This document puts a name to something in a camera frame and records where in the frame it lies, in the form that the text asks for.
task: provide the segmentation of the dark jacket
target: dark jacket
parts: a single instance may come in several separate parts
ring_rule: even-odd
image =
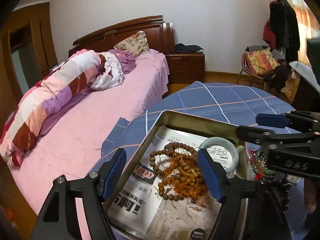
[[[287,0],[270,3],[270,27],[276,35],[277,48],[285,47],[293,51],[300,49],[297,16]]]

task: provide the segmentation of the das logo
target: das logo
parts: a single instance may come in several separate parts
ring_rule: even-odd
[[[294,163],[292,160],[287,160],[284,166],[286,166],[287,168],[292,168],[299,171],[306,171],[308,169],[309,163],[300,164],[300,162]]]

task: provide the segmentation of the metal tray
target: metal tray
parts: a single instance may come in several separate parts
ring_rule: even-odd
[[[109,198],[107,202],[104,203],[104,210],[106,212],[108,211],[111,204],[114,202],[115,198],[118,196],[119,192],[122,190],[122,188],[128,181],[134,168],[140,162],[141,158],[143,157],[148,146],[151,144],[151,141],[156,135],[157,131],[163,125],[173,130],[183,131],[207,138],[214,136],[223,137],[231,141],[236,147],[244,146],[244,149],[239,153],[239,163],[236,169],[236,174],[238,177],[242,179],[249,179],[248,158],[245,150],[245,142],[237,138],[236,125],[195,115],[184,114],[172,110],[165,110],[161,112],[161,114],[151,127],[148,134],[143,139],[142,143],[140,144],[136,152],[128,161],[119,179],[113,196]],[[242,239],[242,234],[246,221],[247,206],[248,200],[243,199],[241,203],[234,239]],[[119,226],[113,226],[114,229],[116,229],[116,231],[118,231],[121,235],[125,236],[128,239],[148,239],[146,235],[140,234],[139,232],[128,233],[128,229],[125,226],[121,226],[121,228]]]

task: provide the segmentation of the pillow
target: pillow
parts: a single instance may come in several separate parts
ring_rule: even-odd
[[[126,50],[132,53],[135,57],[150,51],[146,33],[144,31],[138,31],[136,34],[119,42],[113,48]]]
[[[245,52],[245,59],[250,71],[257,76],[271,73],[279,63],[272,56],[270,48]]]

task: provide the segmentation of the wooden nightstand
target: wooden nightstand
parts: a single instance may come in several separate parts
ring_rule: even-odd
[[[167,53],[169,84],[191,84],[204,81],[203,53]]]

